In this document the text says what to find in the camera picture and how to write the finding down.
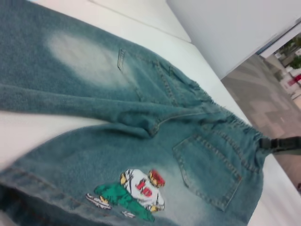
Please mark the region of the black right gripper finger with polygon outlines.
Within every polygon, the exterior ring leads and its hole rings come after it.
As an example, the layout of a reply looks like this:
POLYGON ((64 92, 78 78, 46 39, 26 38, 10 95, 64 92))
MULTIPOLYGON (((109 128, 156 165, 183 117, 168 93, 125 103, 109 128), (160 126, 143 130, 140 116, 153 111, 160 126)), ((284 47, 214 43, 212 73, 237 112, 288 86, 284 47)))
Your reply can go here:
POLYGON ((301 150, 300 137, 287 137, 287 138, 260 138, 259 147, 266 154, 281 153, 281 152, 295 152, 301 150))

